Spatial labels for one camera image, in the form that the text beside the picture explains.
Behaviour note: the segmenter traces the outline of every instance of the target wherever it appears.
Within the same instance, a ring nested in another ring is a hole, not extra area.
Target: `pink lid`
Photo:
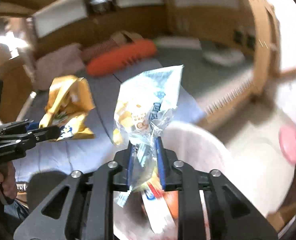
[[[288,162],[296,164],[296,127],[282,126],[279,130],[279,144]]]

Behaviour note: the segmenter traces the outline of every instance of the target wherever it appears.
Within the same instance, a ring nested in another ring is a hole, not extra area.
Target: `black metal bracket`
[[[273,227],[219,170],[196,171],[164,149],[161,138],[156,146],[163,189],[179,190],[179,240],[206,239],[200,190],[211,239],[278,239]],[[129,188],[131,147],[129,144],[128,149],[117,152],[113,161],[91,174],[74,171],[67,176],[17,228],[14,240],[112,240],[112,193]]]
[[[29,123],[28,120],[13,122],[0,128],[0,164],[23,158],[26,150],[35,147],[36,143],[60,136],[60,129],[55,125],[27,132]]]

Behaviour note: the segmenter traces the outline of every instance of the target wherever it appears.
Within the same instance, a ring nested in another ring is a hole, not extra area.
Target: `cushion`
[[[83,62],[88,63],[93,58],[96,58],[101,54],[107,53],[117,47],[118,44],[113,39],[109,39],[107,41],[103,41],[99,44],[95,44],[86,49],[83,49],[80,56]]]
[[[72,43],[38,59],[35,87],[47,90],[55,77],[71,75],[82,70],[85,65],[80,58],[80,46],[78,43]]]
[[[92,76],[103,76],[132,65],[143,58],[152,57],[156,52],[157,48],[153,41],[137,40],[94,58],[88,64],[87,72]]]

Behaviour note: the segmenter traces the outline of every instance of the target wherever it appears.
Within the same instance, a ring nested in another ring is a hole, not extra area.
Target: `chip bag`
[[[95,105],[88,82],[85,78],[63,76],[55,78],[49,88],[46,114],[39,122],[39,128],[49,125],[60,127],[63,139],[92,139],[94,133],[85,126],[84,121]]]

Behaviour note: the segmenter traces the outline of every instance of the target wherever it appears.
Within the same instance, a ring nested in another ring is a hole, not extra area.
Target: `human hand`
[[[0,164],[0,183],[4,190],[4,195],[11,199],[15,199],[17,196],[15,173],[16,170],[12,162]]]

